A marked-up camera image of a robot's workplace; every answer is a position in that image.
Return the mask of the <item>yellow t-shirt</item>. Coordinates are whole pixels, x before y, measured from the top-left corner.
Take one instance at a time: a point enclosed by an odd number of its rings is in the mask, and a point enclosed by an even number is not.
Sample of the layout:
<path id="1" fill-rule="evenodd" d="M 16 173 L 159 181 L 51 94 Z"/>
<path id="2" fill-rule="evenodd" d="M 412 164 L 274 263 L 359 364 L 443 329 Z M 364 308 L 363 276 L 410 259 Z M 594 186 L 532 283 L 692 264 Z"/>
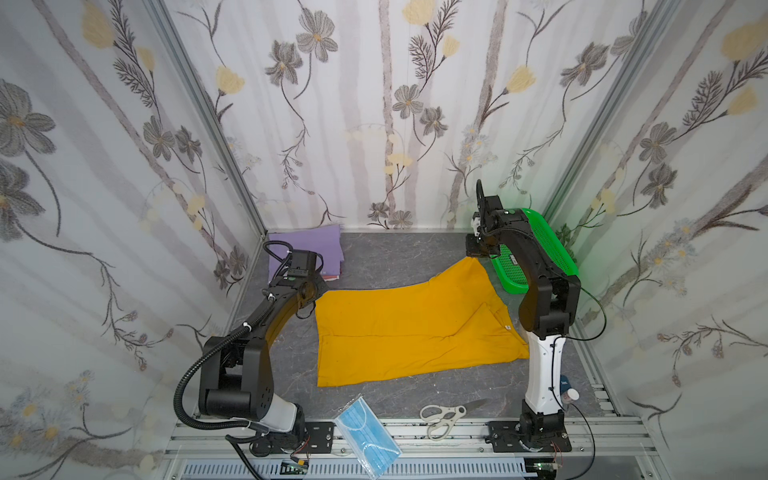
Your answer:
<path id="1" fill-rule="evenodd" d="M 529 348 L 476 259 L 427 282 L 337 290 L 315 310 L 317 384 L 342 387 L 526 359 Z"/>

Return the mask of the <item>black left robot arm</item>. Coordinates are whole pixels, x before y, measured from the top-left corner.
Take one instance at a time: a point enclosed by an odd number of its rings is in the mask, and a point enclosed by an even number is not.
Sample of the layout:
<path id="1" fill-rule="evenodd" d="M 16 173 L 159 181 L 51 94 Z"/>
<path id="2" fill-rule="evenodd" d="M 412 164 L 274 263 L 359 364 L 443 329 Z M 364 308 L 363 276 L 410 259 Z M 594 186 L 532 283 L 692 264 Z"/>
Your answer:
<path id="1" fill-rule="evenodd" d="M 309 439 L 303 409 L 276 393 L 270 348 L 287 321 L 326 291 L 323 279 L 271 282 L 254 312 L 228 335 L 210 338 L 182 375 L 173 396 L 177 419 L 196 430 L 246 429 L 255 434 L 246 443 L 303 447 Z"/>

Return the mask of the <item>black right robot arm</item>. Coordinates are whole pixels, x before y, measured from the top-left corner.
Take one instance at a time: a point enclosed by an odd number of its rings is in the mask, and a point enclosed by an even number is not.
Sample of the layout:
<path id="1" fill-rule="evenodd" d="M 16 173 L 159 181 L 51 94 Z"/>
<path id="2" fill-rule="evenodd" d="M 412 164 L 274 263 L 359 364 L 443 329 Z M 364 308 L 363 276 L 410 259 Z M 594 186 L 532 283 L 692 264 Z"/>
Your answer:
<path id="1" fill-rule="evenodd" d="M 529 346 L 528 385 L 516 437 L 529 451 L 569 452 L 560 387 L 562 351 L 576 319 L 581 283 L 562 270 L 535 237 L 526 213 L 507 209 L 498 196 L 477 192 L 474 232 L 466 236 L 470 257 L 491 258 L 506 247 L 526 278 L 519 322 Z"/>

